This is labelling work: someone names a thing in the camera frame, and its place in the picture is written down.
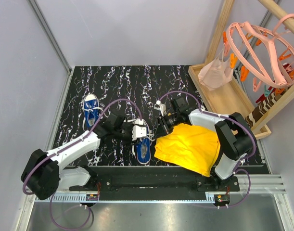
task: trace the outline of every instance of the wooden post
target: wooden post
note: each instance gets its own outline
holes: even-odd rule
[[[209,47],[208,55],[206,56],[206,59],[205,59],[205,65],[210,63],[215,58],[215,54],[216,54],[219,42],[222,38],[223,31],[225,31],[225,27],[226,27],[228,18],[230,16],[230,12],[232,10],[233,4],[234,4],[234,0],[224,1],[222,10],[220,12],[220,15],[217,21],[217,26],[216,26],[216,29]]]
[[[264,5],[275,17],[282,19],[287,15],[287,12],[277,5],[273,0],[258,0],[262,5]],[[294,33],[294,18],[288,18],[283,24]]]

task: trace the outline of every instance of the black marble tabletop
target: black marble tabletop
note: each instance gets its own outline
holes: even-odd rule
[[[153,105],[165,93],[172,90],[182,90],[202,99],[194,86],[189,74],[189,66],[77,66],[71,79],[68,94],[65,100],[63,113],[54,141],[54,148],[65,144],[84,132],[82,127],[84,114],[82,101],[84,97],[93,93],[104,108],[111,101],[118,98],[132,100],[140,108],[143,118],[154,132],[159,112]],[[169,110],[169,100],[177,94],[166,98],[165,103]],[[193,105],[195,101],[187,96]],[[129,103],[120,102],[113,105],[111,110],[119,110],[128,119],[138,118],[135,108]],[[154,157],[155,141],[151,145],[152,166],[170,166],[171,163],[163,162]],[[136,158],[131,153],[131,147],[123,145],[122,141],[112,139],[101,144],[98,150],[89,152],[74,161],[71,165],[89,166],[139,166]],[[261,165],[260,154],[251,158],[246,165]]]

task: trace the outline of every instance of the striped cloth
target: striped cloth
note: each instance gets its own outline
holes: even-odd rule
[[[245,118],[246,123],[250,128],[281,98],[286,92],[284,90],[281,94],[275,96],[275,92],[271,93],[264,101],[260,102],[258,106]]]

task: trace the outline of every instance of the sneaker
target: sneaker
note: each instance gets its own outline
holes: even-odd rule
[[[149,126],[147,126],[147,138],[142,138],[141,141],[136,144],[136,153],[137,153],[137,161],[142,164],[146,165],[151,160],[151,151],[150,151],[150,145],[152,141],[152,135],[149,134]],[[134,146],[132,147],[132,152],[135,155]]]
[[[94,94],[88,94],[85,97],[83,102],[83,111],[85,114],[83,127],[86,123],[87,129],[90,129],[99,118],[99,100]]]

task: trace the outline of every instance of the wooden tray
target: wooden tray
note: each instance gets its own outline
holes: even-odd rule
[[[255,107],[241,89],[237,80],[233,78],[232,81],[216,90],[208,90],[205,86],[201,85],[198,80],[198,73],[203,66],[204,64],[190,66],[189,74],[207,109],[220,114],[239,112],[243,117],[248,116]],[[254,131],[257,140],[267,137],[269,134],[271,134],[271,131],[267,125],[256,132]]]

